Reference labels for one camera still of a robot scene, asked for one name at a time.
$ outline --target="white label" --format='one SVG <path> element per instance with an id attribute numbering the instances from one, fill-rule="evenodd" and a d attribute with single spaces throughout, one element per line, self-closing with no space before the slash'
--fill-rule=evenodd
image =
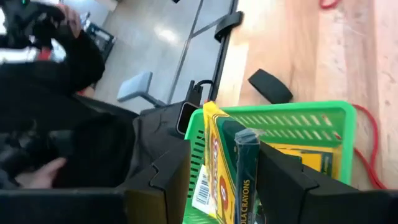
<path id="1" fill-rule="evenodd" d="M 215 213 L 215 206 L 210 197 L 210 190 L 207 181 L 206 167 L 202 166 L 195 191 L 193 192 L 192 207 L 197 208 L 208 215 Z"/>

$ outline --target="wooden surface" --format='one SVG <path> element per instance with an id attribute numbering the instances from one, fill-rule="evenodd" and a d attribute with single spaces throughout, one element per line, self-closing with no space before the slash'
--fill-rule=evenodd
<path id="1" fill-rule="evenodd" d="M 377 173 L 398 189 L 398 2 L 342 0 L 322 11 L 317 0 L 240 0 L 244 21 L 228 47 L 219 106 L 268 104 L 247 81 L 262 68 L 284 82 L 294 101 L 346 100 L 375 116 Z M 369 158 L 371 128 L 358 113 L 356 147 Z M 358 158 L 352 186 L 371 189 Z"/>

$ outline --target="gray floor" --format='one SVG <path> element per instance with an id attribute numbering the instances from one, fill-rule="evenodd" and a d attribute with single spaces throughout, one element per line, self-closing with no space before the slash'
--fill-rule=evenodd
<path id="1" fill-rule="evenodd" d="M 96 87 L 95 98 L 139 113 L 151 105 L 143 99 L 116 101 L 120 84 L 143 71 L 152 71 L 149 93 L 172 102 L 185 98 L 190 80 L 211 79 L 219 50 L 214 30 L 194 37 L 181 62 L 184 46 L 201 0 L 123 0 L 105 20 L 104 28 L 118 40 Z M 231 0 L 203 0 L 194 30 L 226 14 Z M 177 70 L 182 69 L 175 81 Z"/>

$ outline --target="black strap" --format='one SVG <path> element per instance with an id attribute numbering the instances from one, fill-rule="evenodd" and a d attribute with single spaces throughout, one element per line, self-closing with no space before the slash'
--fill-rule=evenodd
<path id="1" fill-rule="evenodd" d="M 74 96 L 78 101 L 82 102 L 84 105 L 97 110 L 99 112 L 107 112 L 113 115 L 122 116 L 129 119 L 134 119 L 139 115 L 133 111 L 129 111 L 118 106 L 114 106 L 109 103 L 105 103 L 103 101 L 94 100 L 92 98 L 86 96 L 75 95 Z"/>

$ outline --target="red cord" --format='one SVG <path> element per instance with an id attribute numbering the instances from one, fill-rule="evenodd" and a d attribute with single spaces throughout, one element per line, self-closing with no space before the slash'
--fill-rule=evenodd
<path id="1" fill-rule="evenodd" d="M 376 157 L 377 157 L 377 153 L 379 152 L 379 130 L 377 128 L 376 119 L 374 119 L 372 114 L 363 106 L 359 106 L 356 104 L 353 104 L 353 106 L 357 110 L 362 111 L 369 118 L 369 120 L 371 122 L 372 130 L 373 130 L 373 149 L 372 149 L 370 164 L 367 162 L 367 160 L 365 159 L 365 157 L 362 155 L 362 153 L 359 150 L 354 148 L 354 152 L 359 157 L 361 162 L 364 164 L 366 172 L 368 173 L 369 180 L 372 183 L 372 186 L 375 189 L 387 189 L 387 187 L 380 181 L 380 179 L 377 176 L 377 173 L 375 171 Z"/>
<path id="2" fill-rule="evenodd" d="M 328 10 L 328 9 L 334 9 L 337 7 L 337 5 L 341 2 L 341 0 L 334 0 L 332 3 L 330 4 L 325 4 L 325 0 L 319 0 L 319 7 L 321 7 L 321 9 L 324 10 Z"/>

